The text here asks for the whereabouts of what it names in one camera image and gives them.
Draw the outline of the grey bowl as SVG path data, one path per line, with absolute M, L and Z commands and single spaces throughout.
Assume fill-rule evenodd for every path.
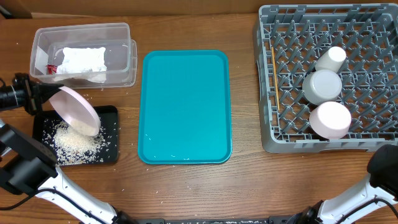
M 331 70 L 319 70 L 308 74 L 302 84 L 304 97 L 314 105 L 335 101 L 342 90 L 340 77 Z

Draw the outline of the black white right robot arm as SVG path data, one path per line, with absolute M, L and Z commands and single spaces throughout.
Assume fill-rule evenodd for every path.
M 370 158 L 363 180 L 342 194 L 308 207 L 288 223 L 354 223 L 382 207 L 397 215 L 397 146 L 386 144 Z

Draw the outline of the white napkin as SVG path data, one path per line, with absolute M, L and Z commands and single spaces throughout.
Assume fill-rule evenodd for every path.
M 105 83 L 107 66 L 104 64 L 105 47 L 63 49 L 63 62 L 57 66 L 55 82 L 69 78 L 85 79 L 93 83 Z

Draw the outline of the white paper cup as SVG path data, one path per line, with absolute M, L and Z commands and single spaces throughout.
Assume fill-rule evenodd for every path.
M 346 60 L 346 52 L 341 47 L 331 47 L 316 62 L 315 70 L 330 70 L 337 73 Z

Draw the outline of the large white plate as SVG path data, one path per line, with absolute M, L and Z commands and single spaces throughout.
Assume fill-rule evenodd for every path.
M 90 103 L 75 90 L 63 86 L 49 102 L 58 115 L 75 131 L 85 136 L 96 136 L 101 121 Z

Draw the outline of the red snack wrapper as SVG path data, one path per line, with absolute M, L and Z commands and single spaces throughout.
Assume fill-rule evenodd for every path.
M 57 73 L 57 66 L 56 65 L 47 64 L 46 68 L 47 68 L 47 73 L 49 75 L 55 75 Z

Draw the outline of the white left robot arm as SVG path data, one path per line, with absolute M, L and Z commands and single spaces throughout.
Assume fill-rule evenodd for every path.
M 1 84 L 1 110 L 23 107 L 36 115 L 42 104 L 61 90 L 61 84 L 30 80 L 17 73 L 12 85 Z M 134 223 L 134 219 L 112 205 L 94 198 L 70 180 L 57 164 L 52 150 L 15 127 L 1 123 L 1 154 L 10 149 L 16 156 L 1 167 L 1 188 L 14 195 L 42 198 L 82 223 Z

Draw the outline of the wooden chopstick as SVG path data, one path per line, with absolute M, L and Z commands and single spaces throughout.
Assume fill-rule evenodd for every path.
M 280 110 L 279 89 L 278 89 L 278 77 L 277 77 L 277 73 L 276 73 L 274 47 L 271 47 L 271 57 L 272 57 L 272 71 L 273 71 L 273 78 L 274 78 L 275 100 L 276 100 L 276 105 L 277 105 L 277 111 L 279 112 L 279 110 Z

